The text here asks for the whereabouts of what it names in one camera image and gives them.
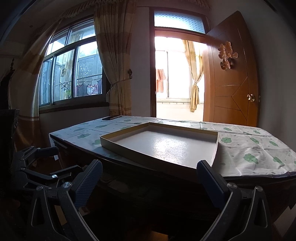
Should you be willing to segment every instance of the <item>beige curtain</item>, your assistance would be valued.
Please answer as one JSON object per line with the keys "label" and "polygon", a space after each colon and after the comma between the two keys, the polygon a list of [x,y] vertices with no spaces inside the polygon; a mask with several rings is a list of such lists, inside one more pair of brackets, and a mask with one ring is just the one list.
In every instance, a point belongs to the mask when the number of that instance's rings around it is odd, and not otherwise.
{"label": "beige curtain", "polygon": [[38,108],[38,77],[44,55],[60,21],[53,23],[31,46],[9,83],[11,109],[20,115],[15,137],[17,150],[31,145],[42,146]]}
{"label": "beige curtain", "polygon": [[197,83],[200,81],[203,74],[202,56],[200,49],[198,49],[198,54],[196,54],[192,41],[183,40],[183,43],[191,77],[194,81],[190,95],[190,111],[194,112],[196,110],[196,106],[200,103]]}
{"label": "beige curtain", "polygon": [[210,9],[210,5],[207,0],[181,0],[181,1],[191,2],[191,3],[199,5],[201,7]]}
{"label": "beige curtain", "polygon": [[[74,43],[82,39],[82,34],[72,34],[69,43]],[[66,74],[62,78],[62,83],[66,83],[63,87],[63,99],[69,99],[72,96],[71,80],[73,67],[74,50],[70,50],[65,54],[65,71]]]}
{"label": "beige curtain", "polygon": [[88,0],[83,3],[77,4],[74,7],[66,10],[65,12],[62,13],[60,16],[61,18],[72,18],[75,17],[77,14],[83,12],[84,10],[94,6],[95,4],[104,4],[104,3],[118,3],[122,2],[124,0]]}
{"label": "beige curtain", "polygon": [[95,5],[94,23],[99,55],[111,83],[110,115],[131,115],[130,69],[131,26],[136,0]]}

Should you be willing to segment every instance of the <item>curtain tieback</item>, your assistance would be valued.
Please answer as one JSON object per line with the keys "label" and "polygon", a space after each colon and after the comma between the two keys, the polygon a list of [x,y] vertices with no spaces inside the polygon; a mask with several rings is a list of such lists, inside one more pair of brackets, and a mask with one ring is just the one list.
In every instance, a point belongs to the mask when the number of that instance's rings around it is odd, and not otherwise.
{"label": "curtain tieback", "polygon": [[115,85],[118,84],[119,82],[123,82],[123,81],[130,80],[130,79],[131,79],[131,78],[124,79],[124,80],[120,80],[120,81],[117,81],[117,82],[111,84],[110,90],[109,90],[109,91],[107,92],[107,94],[106,94],[106,101],[107,101],[108,103],[110,103],[110,102],[109,102],[109,101],[110,101],[110,91],[111,91],[111,89],[112,89],[113,86],[115,86]]}
{"label": "curtain tieback", "polygon": [[115,86],[117,83],[119,83],[119,82],[123,82],[123,81],[126,81],[126,80],[130,80],[130,79],[125,79],[125,80],[117,81],[117,82],[115,82],[114,84],[111,85],[111,88],[112,88],[113,86]]}

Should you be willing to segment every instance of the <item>white wall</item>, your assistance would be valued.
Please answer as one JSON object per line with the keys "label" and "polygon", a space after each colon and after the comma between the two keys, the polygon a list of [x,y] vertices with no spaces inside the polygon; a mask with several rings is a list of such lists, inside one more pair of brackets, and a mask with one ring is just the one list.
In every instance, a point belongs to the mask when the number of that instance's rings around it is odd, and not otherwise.
{"label": "white wall", "polygon": [[169,7],[209,15],[206,8],[180,0],[139,0],[131,40],[132,115],[150,116],[149,7]]}
{"label": "white wall", "polygon": [[13,58],[15,59],[13,69],[17,67],[24,48],[24,44],[11,41],[5,41],[0,46],[0,81],[7,74],[7,71],[10,70],[10,64]]}
{"label": "white wall", "polygon": [[240,11],[253,39],[261,90],[259,127],[296,151],[296,37],[262,0],[209,0],[216,26]]}
{"label": "white wall", "polygon": [[106,116],[109,116],[109,107],[94,107],[43,113],[39,119],[42,136],[49,146],[49,133]]}
{"label": "white wall", "polygon": [[150,116],[149,8],[138,7],[131,39],[131,99],[133,116]]}

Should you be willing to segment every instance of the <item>door decoration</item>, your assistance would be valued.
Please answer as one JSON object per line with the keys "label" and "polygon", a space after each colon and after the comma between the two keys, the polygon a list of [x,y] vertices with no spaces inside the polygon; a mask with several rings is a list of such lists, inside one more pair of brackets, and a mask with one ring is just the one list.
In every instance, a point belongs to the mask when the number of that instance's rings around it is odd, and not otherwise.
{"label": "door decoration", "polygon": [[230,69],[232,58],[238,58],[238,53],[233,53],[231,43],[229,41],[226,41],[225,45],[220,44],[220,48],[218,50],[220,51],[219,58],[222,59],[222,62],[220,63],[221,69]]}

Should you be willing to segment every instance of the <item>table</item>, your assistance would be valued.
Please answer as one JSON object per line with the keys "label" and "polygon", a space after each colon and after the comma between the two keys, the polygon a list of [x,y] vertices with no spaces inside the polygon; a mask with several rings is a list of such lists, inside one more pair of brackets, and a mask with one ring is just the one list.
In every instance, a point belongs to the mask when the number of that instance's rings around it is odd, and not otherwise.
{"label": "table", "polygon": [[[58,146],[60,149],[59,161],[62,168],[73,164],[83,166],[94,158],[100,159],[103,163],[103,175],[98,185],[114,195],[131,202],[152,203],[160,210],[164,208],[174,210],[183,216],[195,215],[200,220],[212,220],[217,211],[213,211],[213,206],[201,185],[151,170],[101,146],[101,135],[145,122],[218,131],[218,150],[212,166],[216,172],[240,187],[263,186],[273,221],[289,204],[294,205],[290,194],[296,193],[296,153],[260,128],[122,116],[108,121],[93,120],[55,131],[49,134],[50,141],[52,146]],[[145,189],[147,180],[149,180],[148,189],[153,194],[143,198],[139,190]],[[196,207],[196,202],[193,202],[196,199],[201,204],[200,208]]]}
{"label": "table", "polygon": [[218,152],[213,169],[223,177],[296,175],[296,153],[282,141],[257,127],[122,116],[113,120],[98,119],[78,124],[55,131],[50,136],[59,137],[105,157],[138,165],[101,147],[100,136],[145,122],[219,132]]}

